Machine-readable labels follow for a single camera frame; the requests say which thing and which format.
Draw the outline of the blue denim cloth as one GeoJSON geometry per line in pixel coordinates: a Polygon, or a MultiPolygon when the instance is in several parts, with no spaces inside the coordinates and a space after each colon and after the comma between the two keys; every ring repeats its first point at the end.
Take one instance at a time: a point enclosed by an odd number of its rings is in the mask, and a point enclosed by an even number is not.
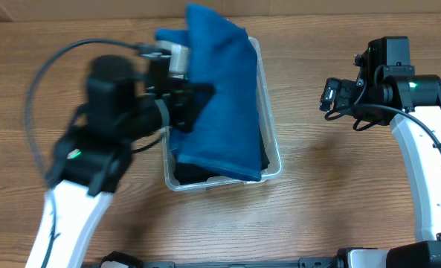
{"type": "Polygon", "coordinates": [[[199,4],[188,4],[186,29],[160,28],[158,41],[190,49],[187,79],[210,83],[215,94],[190,133],[170,132],[175,161],[232,179],[261,179],[257,111],[257,53],[245,29],[199,4]]]}

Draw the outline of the black cloth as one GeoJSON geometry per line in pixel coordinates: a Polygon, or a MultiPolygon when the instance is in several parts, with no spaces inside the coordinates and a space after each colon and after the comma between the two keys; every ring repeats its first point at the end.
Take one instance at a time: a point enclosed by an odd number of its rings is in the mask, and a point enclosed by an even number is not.
{"type": "MultiPolygon", "coordinates": [[[[265,152],[263,137],[260,135],[260,153],[261,170],[265,170],[270,164],[269,158],[265,152]]],[[[189,185],[194,183],[206,182],[209,178],[220,176],[220,174],[205,170],[202,167],[192,164],[180,163],[176,160],[174,176],[180,185],[189,185]]]]}

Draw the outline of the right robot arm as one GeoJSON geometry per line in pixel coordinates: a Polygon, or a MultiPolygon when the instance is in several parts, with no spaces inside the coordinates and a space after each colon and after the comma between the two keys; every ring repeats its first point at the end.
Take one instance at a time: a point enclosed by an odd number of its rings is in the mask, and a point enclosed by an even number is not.
{"type": "Polygon", "coordinates": [[[392,249],[350,247],[320,267],[441,267],[441,78],[417,75],[409,39],[384,36],[357,54],[356,80],[327,79],[320,110],[355,119],[357,132],[389,126],[405,163],[415,214],[415,243],[392,249]]]}

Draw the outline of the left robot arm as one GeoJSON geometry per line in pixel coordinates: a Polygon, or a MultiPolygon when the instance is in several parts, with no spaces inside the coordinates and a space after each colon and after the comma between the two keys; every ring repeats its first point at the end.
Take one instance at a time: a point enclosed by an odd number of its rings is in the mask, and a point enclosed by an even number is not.
{"type": "Polygon", "coordinates": [[[132,163],[132,145],[165,128],[188,133],[213,97],[209,83],[171,77],[170,58],[147,74],[125,57],[91,62],[86,103],[54,146],[39,231],[27,267],[81,267],[98,223],[132,163]]]}

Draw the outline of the clear plastic storage bin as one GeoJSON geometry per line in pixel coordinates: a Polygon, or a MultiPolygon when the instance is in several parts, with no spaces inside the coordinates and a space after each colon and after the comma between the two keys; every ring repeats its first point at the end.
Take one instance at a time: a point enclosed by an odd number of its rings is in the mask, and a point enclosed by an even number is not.
{"type": "MultiPolygon", "coordinates": [[[[274,114],[271,109],[270,98],[268,95],[268,87],[265,79],[265,72],[263,68],[263,60],[261,54],[260,44],[257,39],[250,36],[249,41],[257,53],[257,110],[259,114],[260,131],[263,139],[265,153],[270,163],[265,170],[262,170],[261,182],[266,182],[270,179],[276,179],[280,176],[283,163],[280,157],[278,147],[277,132],[274,123],[274,114]]],[[[181,185],[174,175],[175,159],[170,152],[170,130],[163,129],[163,157],[164,157],[164,175],[165,183],[171,191],[203,191],[207,188],[232,185],[232,184],[255,184],[251,181],[241,181],[232,179],[226,176],[215,176],[209,178],[206,182],[193,183],[189,185],[181,185]]]]}

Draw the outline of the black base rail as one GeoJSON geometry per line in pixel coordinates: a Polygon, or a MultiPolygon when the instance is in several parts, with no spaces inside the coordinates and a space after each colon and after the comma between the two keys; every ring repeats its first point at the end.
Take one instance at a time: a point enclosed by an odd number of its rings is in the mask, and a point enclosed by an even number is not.
{"type": "Polygon", "coordinates": [[[297,261],[204,262],[177,264],[172,261],[145,262],[130,255],[111,255],[97,264],[83,264],[82,268],[140,267],[140,268],[333,268],[336,257],[303,257],[297,261]]]}

